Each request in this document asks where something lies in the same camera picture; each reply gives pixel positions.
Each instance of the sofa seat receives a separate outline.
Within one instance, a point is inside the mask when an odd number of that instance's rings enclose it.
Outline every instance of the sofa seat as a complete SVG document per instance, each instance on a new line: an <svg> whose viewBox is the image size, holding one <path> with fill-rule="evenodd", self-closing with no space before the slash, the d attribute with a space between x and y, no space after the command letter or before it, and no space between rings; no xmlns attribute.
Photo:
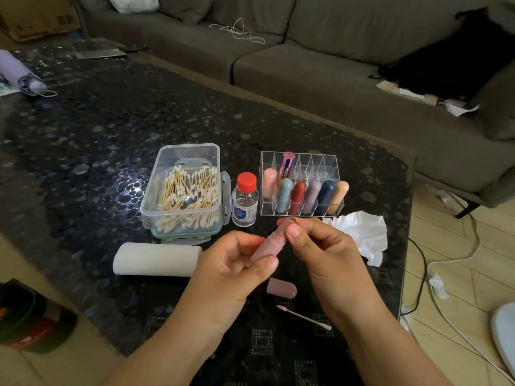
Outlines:
<svg viewBox="0 0 515 386"><path fill-rule="evenodd" d="M209 23L184 25L162 13L120 14L114 10L87 14L90 36L121 44L147 44L150 53L184 68L231 83L234 62L250 53L283 41L276 35L260 34L266 44L233 38L227 31L210 29Z"/></svg>
<svg viewBox="0 0 515 386"><path fill-rule="evenodd" d="M376 88L377 66L285 44L240 58L234 83L245 90L414 149L417 171L468 192L515 166L515 140L486 139L473 116L454 117Z"/></svg>

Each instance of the forearm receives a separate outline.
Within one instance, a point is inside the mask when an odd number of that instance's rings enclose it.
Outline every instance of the forearm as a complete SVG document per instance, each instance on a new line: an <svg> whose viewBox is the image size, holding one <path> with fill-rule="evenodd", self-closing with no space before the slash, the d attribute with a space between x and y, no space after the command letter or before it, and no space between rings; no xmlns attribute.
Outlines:
<svg viewBox="0 0 515 386"><path fill-rule="evenodd" d="M381 302L373 311L338 316L363 382L367 386L451 386L433 361Z"/></svg>
<svg viewBox="0 0 515 386"><path fill-rule="evenodd" d="M186 386L209 354L205 341L173 316L119 365L102 386Z"/></svg>

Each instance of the person's left hand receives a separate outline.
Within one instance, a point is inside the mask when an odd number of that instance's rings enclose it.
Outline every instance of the person's left hand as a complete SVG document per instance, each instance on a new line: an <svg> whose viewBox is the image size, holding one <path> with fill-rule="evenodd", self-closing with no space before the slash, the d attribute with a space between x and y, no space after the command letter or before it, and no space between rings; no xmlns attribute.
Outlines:
<svg viewBox="0 0 515 386"><path fill-rule="evenodd" d="M204 360L220 344L247 296L268 279L279 264L276 256L268 256L250 265L250 256L263 241L263 237L236 231L216 241L201 255L167 322L207 343Z"/></svg>

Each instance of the red label on bucket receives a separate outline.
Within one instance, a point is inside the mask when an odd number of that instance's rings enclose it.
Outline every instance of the red label on bucket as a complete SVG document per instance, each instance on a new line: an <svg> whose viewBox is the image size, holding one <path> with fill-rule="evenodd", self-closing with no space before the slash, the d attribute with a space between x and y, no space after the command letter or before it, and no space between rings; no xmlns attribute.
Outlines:
<svg viewBox="0 0 515 386"><path fill-rule="evenodd" d="M10 344L10 346L17 350L23 350L36 344L54 327L54 325L59 321L60 316L61 307L57 303L48 299L45 313L36 322L32 330L29 331L29 333L22 339Z"/></svg>

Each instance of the container of cotton swabs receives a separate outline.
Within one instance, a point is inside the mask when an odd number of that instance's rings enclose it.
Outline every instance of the container of cotton swabs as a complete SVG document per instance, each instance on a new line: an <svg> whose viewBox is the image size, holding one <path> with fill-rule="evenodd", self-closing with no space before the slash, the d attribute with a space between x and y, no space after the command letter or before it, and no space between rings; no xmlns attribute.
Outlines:
<svg viewBox="0 0 515 386"><path fill-rule="evenodd" d="M214 143L163 146L143 203L143 226L166 243L209 241L231 216L231 181Z"/></svg>

